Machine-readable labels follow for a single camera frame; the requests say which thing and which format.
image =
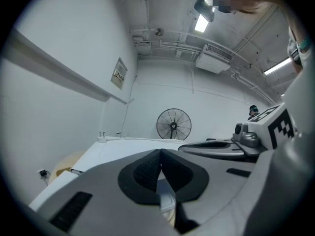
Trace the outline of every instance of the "power outlet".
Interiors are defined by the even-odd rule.
[[[97,141],[99,142],[99,143],[105,143],[105,142],[107,142],[107,139],[106,139],[106,137],[105,137],[105,132],[99,132],[99,137],[97,138]]]
[[[47,177],[47,171],[44,170],[44,169],[38,170],[38,171],[37,171],[37,174],[38,174],[38,176],[39,176],[40,179]]]

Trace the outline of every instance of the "black rubber pad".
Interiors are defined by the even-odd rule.
[[[222,149],[222,148],[228,148],[230,147],[231,144],[227,143],[227,142],[217,142],[217,141],[210,141],[210,142],[204,142],[204,143],[200,143],[200,144],[185,144],[185,145],[181,145],[178,148],[178,151],[180,150],[180,148],[211,148],[211,149]]]
[[[78,192],[68,203],[66,203],[57,215],[53,217],[50,223],[58,227],[60,230],[67,232],[79,217],[91,197],[92,194],[90,193]]]
[[[227,169],[226,172],[237,175],[237,176],[241,176],[241,177],[249,177],[251,174],[250,171],[243,171],[243,170],[234,169],[234,168]]]
[[[196,200],[209,182],[205,169],[166,149],[156,149],[125,166],[118,175],[122,192],[138,204],[159,205],[156,194],[161,169],[176,193],[177,202]]]

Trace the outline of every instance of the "ceiling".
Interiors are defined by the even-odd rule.
[[[280,101],[297,75],[295,69],[289,63],[267,76],[263,71],[288,57],[288,24],[281,10],[274,5],[255,15],[215,10],[214,21],[201,33],[194,30],[199,17],[193,8],[195,1],[121,0],[138,56],[190,62],[211,43],[234,56],[231,66],[243,77],[275,102]],[[156,36],[156,28],[164,29],[164,34]]]

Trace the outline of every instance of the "cable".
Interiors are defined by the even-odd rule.
[[[169,42],[173,42],[173,43],[180,43],[184,38],[184,35],[180,34],[180,39],[179,40],[169,40]]]
[[[48,186],[48,183],[46,182],[46,180],[45,180],[45,178],[44,178],[44,177],[43,177],[43,180],[44,180],[45,184]]]
[[[130,99],[131,99],[131,93],[132,93],[133,84],[136,81],[136,78],[138,77],[138,63],[139,63],[139,59],[137,60],[137,74],[136,74],[136,77],[134,77],[134,80],[133,80],[132,85],[131,85],[130,96],[129,96],[129,100],[128,100],[128,105],[127,105],[127,109],[126,109],[126,114],[125,114],[125,119],[124,119],[124,122],[123,122],[122,130],[120,132],[120,137],[122,137],[124,124],[125,124],[126,117],[127,117],[127,112],[128,112],[128,108],[129,108]]]
[[[280,63],[281,61],[272,61],[272,60],[267,60],[267,62]]]

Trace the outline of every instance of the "black vent slot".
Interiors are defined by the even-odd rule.
[[[92,194],[90,193],[78,192],[57,213],[57,215],[55,215],[50,223],[58,227],[60,230],[67,232],[79,217],[80,213],[83,211],[91,197]]]
[[[241,177],[249,177],[251,174],[250,171],[244,171],[244,170],[239,170],[235,168],[229,168],[226,170],[226,172],[237,175],[237,176],[241,176]]]
[[[213,141],[209,141],[209,142],[205,142],[205,143],[201,143],[201,144],[191,144],[191,145],[181,145],[178,150],[180,148],[228,148],[230,147],[231,144],[227,143],[227,142],[213,142]]]

